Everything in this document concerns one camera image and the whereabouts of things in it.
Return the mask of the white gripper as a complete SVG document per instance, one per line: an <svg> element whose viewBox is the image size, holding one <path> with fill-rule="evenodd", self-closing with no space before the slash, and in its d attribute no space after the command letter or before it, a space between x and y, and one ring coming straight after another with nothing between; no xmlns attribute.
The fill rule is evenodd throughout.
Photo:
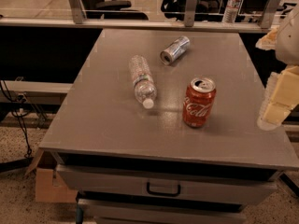
<svg viewBox="0 0 299 224"><path fill-rule="evenodd" d="M276 50L276 58L288 66L272 72L267 80L257 125L271 131L279 127L299 105L299 5L280 24L260 38L257 49Z"/></svg>

